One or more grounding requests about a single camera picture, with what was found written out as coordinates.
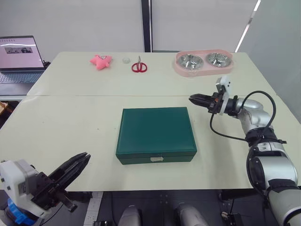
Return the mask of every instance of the laptop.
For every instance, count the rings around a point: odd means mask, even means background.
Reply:
[[[0,96],[26,95],[44,71],[33,36],[0,37]]]

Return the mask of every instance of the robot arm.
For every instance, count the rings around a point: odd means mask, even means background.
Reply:
[[[73,212],[77,206],[68,198],[65,188],[83,171],[90,157],[87,153],[75,155],[49,176],[39,173],[25,160],[2,162],[1,183],[9,199],[0,219],[6,225],[33,225],[38,218],[50,214],[50,208],[59,202]]]
[[[301,225],[301,190],[297,186],[297,171],[284,150],[286,142],[277,139],[270,125],[271,117],[257,101],[244,101],[237,96],[229,98],[227,77],[218,79],[216,86],[218,93],[212,96],[195,94],[190,96],[190,101],[206,107],[213,115],[226,113],[240,120],[246,137],[238,139],[246,141],[250,148],[246,166],[251,185],[268,201],[281,226]]]

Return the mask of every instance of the floor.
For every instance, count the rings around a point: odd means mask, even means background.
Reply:
[[[104,192],[97,219],[107,220],[110,226],[113,226],[112,209],[118,222],[124,209],[129,205],[135,205],[142,212],[143,226],[175,226],[174,209],[179,203],[185,202],[196,207],[209,226],[225,226],[220,213],[229,212],[232,201],[220,202],[218,192],[218,190]],[[77,204],[79,207],[74,213],[69,213],[62,207],[57,215],[44,225],[83,226],[87,203],[77,202]],[[244,226],[265,226],[261,207],[260,197],[253,195],[236,199],[233,213],[238,212],[242,215]],[[267,226],[277,225],[269,210],[266,210],[266,221]]]

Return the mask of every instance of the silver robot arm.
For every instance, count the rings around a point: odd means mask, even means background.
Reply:
[[[243,103],[237,96],[229,98],[227,77],[218,79],[216,86],[218,93],[195,94],[190,101],[213,115],[226,113],[240,120],[250,147],[246,164],[251,185],[268,201],[279,225],[300,226],[301,190],[296,168],[283,147],[286,142],[277,139],[262,104],[254,100]]]

